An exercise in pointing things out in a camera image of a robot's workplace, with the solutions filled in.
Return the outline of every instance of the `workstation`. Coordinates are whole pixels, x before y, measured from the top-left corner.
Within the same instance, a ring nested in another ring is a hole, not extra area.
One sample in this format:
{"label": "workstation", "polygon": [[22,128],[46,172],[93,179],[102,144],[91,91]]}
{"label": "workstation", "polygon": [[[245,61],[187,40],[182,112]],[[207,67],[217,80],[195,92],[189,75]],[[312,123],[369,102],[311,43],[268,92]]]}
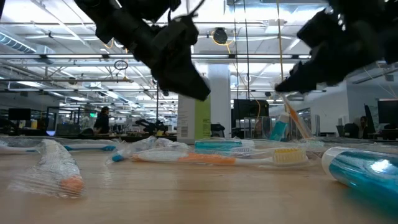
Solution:
{"label": "workstation", "polygon": [[398,2],[348,2],[5,1],[2,222],[396,223]]}

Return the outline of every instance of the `computer monitor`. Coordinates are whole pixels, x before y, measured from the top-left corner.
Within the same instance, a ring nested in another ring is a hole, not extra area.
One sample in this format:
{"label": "computer monitor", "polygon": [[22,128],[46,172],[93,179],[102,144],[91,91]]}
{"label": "computer monitor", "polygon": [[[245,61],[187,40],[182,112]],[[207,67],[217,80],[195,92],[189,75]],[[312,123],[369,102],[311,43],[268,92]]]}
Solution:
{"label": "computer monitor", "polygon": [[30,120],[29,108],[9,108],[8,120],[10,121],[27,121]]}
{"label": "computer monitor", "polygon": [[269,104],[266,100],[234,100],[233,119],[244,119],[260,116],[269,116]]}
{"label": "computer monitor", "polygon": [[379,123],[398,124],[398,100],[379,100]]}

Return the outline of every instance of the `ceiling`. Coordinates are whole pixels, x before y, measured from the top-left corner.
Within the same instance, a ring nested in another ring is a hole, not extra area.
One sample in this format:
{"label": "ceiling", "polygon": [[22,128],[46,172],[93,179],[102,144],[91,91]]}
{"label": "ceiling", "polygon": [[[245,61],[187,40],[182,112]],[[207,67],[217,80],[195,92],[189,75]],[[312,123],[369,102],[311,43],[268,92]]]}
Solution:
{"label": "ceiling", "polygon": [[[199,0],[183,0],[180,7],[172,13],[172,17],[184,15],[190,12]],[[193,46],[194,54],[242,54],[242,55],[308,55],[309,48],[295,35],[297,31],[318,11],[326,5],[321,0],[285,0],[279,4],[280,32],[278,38],[278,8],[276,1],[246,0],[245,9],[243,1],[236,1],[233,6],[225,4],[224,0],[207,0],[198,10],[195,24],[200,31],[198,42]],[[0,32],[22,42],[26,46],[38,49],[46,46],[56,54],[125,54],[124,50],[115,43],[105,45],[95,36],[95,24],[83,13],[72,0],[43,0],[37,3],[35,0],[8,0],[4,6],[1,18]],[[158,23],[166,23],[167,15],[163,15]],[[211,33],[217,27],[225,28],[229,35],[231,44],[226,46],[216,45],[211,38]],[[0,44],[0,54],[21,54],[8,46]],[[56,89],[125,89],[134,91],[114,91],[116,99],[99,91],[86,91],[75,93],[70,91],[54,91],[61,100],[64,96],[79,96],[100,105],[101,102],[109,100],[114,103],[127,104],[138,103],[140,107],[148,108],[155,103],[157,98],[155,84],[152,81],[150,70],[143,64],[133,59],[126,60],[128,69],[117,71],[114,69],[115,60],[99,60],[87,58],[78,60],[54,59],[52,65],[40,63],[35,60],[20,60],[15,58],[7,60],[12,66],[24,70],[9,70],[9,66],[3,66],[0,77],[3,78],[25,78],[38,79],[39,77],[53,79],[108,79],[108,82],[79,82],[71,85],[67,82],[39,83]],[[231,75],[236,80],[236,64],[229,60],[193,60],[197,70],[206,75],[209,63],[222,63],[230,67]],[[289,74],[296,60],[284,60],[283,73]],[[239,82],[239,90],[233,87],[231,99],[245,98],[247,92],[244,90],[250,85],[250,89],[258,90],[252,92],[251,96],[258,99],[266,99],[264,92],[271,90],[271,83],[280,80],[281,66],[278,60],[242,60],[238,63],[238,72],[242,81]],[[115,79],[127,77],[130,82],[115,82]],[[38,88],[27,86],[26,83],[12,83],[12,88]],[[177,112],[177,95],[170,93],[169,96],[159,94],[159,99],[164,103],[164,111],[160,113],[173,114]],[[275,97],[267,98],[270,102]]]}

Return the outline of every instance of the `white column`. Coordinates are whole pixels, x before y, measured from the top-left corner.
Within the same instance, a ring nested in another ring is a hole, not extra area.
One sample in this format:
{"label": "white column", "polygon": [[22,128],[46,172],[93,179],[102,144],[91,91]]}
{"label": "white column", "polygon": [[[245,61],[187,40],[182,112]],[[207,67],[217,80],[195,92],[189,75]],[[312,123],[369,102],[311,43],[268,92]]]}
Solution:
{"label": "white column", "polygon": [[211,123],[225,127],[225,137],[231,135],[231,84],[229,65],[208,65],[210,81]]}

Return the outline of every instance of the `toothbrush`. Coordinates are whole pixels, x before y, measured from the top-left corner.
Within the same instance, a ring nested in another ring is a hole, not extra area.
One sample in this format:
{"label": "toothbrush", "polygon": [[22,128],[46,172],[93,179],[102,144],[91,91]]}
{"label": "toothbrush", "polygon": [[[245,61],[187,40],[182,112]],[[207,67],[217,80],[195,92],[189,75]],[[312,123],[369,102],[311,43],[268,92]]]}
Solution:
{"label": "toothbrush", "polygon": [[[68,151],[84,150],[84,149],[101,149],[102,151],[112,151],[116,146],[106,144],[71,144],[64,146]],[[10,147],[0,145],[0,154],[18,154],[26,152],[36,152],[36,147]]]}
{"label": "toothbrush", "polygon": [[198,162],[214,165],[254,166],[254,165],[295,165],[307,162],[305,151],[300,149],[276,149],[274,156],[265,159],[239,159],[229,156],[196,154],[192,152],[141,152],[131,157],[133,161],[147,162]]}

